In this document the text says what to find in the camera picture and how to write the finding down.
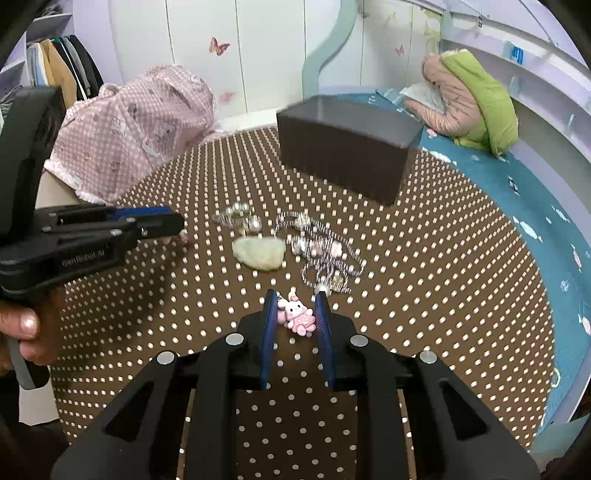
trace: black box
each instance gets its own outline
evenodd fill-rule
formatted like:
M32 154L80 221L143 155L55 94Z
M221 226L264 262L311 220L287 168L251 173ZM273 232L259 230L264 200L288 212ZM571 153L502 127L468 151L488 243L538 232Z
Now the black box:
M281 161L392 205L411 173L423 125L405 113L332 96L277 112Z

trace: pink gingham fabric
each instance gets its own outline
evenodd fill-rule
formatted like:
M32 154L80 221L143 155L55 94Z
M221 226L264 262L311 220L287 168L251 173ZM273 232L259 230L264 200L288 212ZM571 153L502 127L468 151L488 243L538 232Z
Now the pink gingham fabric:
M214 96L180 66L161 66L66 113L45 168L89 202L114 202L212 133Z

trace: brown tablecloth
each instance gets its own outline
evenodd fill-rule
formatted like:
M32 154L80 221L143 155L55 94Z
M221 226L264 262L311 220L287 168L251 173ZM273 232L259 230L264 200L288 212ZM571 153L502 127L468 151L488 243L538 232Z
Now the brown tablecloth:
M241 132L186 152L121 199L177 209L191 241L143 242L124 267L67 286L53 382L69 438L158 351L198 351L233 331L268 288L286 296L295 287L312 306L290 252L271 273L236 263L237 234L211 215L239 200L263 218L265 235L279 211L307 210L353 238L365 274L351 295L329 297L332 308L392 351L430 347L528 447L550 388L553 332L538 268L512 222L425 151L396 204L383 206L282 165L279 150L274 128ZM355 392L324 386L314 337L279 329L277 343L270 390L238 397L238 478L353 478Z

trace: rabbit figurine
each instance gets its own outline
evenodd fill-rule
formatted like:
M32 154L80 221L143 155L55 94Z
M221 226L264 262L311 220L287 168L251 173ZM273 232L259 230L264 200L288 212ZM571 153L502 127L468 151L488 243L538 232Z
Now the rabbit figurine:
M316 330L316 317L312 315L312 309L307 309L293 291L287 298L277 302L277 322L282 325L287 323L287 328L300 336L311 336Z

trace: teal curved stripe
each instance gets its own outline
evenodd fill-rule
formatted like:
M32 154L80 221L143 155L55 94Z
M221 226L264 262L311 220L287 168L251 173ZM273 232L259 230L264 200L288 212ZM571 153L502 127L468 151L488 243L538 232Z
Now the teal curved stripe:
M339 16L328 37L304 62L301 70L301 86L304 99L318 95L318 78L322 67L334 57L351 35L357 17L356 0L340 0Z

